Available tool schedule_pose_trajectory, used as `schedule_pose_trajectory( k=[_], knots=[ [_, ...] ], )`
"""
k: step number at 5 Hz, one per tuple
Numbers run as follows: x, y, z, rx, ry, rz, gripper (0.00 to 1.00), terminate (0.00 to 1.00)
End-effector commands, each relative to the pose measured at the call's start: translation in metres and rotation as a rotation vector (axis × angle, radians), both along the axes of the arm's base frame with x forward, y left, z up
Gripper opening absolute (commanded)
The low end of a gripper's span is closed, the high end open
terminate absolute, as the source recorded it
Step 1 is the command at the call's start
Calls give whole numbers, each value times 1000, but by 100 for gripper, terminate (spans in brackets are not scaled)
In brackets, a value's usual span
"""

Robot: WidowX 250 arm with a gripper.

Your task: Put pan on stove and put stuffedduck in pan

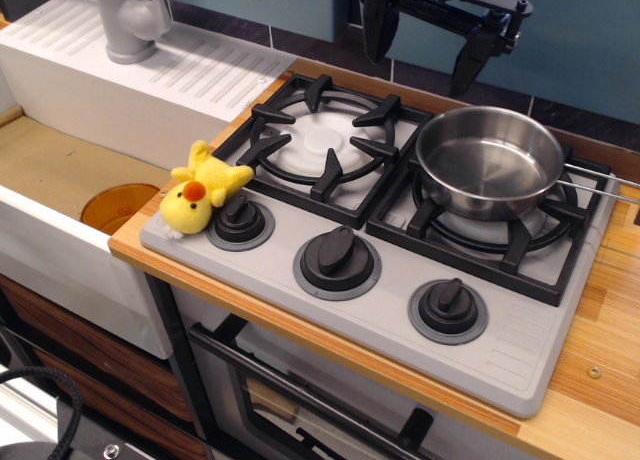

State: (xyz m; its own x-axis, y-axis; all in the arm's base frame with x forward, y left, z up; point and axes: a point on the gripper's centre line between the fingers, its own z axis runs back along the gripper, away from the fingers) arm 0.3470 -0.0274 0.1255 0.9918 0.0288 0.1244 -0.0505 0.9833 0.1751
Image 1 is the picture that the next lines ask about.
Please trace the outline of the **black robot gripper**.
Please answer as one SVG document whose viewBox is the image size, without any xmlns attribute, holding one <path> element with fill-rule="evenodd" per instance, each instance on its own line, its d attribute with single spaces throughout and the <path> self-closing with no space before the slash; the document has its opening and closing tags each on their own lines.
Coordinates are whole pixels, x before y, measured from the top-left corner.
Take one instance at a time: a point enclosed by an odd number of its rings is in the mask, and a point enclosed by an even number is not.
<svg viewBox="0 0 640 460">
<path fill-rule="evenodd" d="M 364 49 L 381 62 L 405 14 L 466 39 L 455 61 L 450 96 L 464 95 L 493 55 L 509 54 L 529 16 L 528 0 L 359 0 Z"/>
</svg>

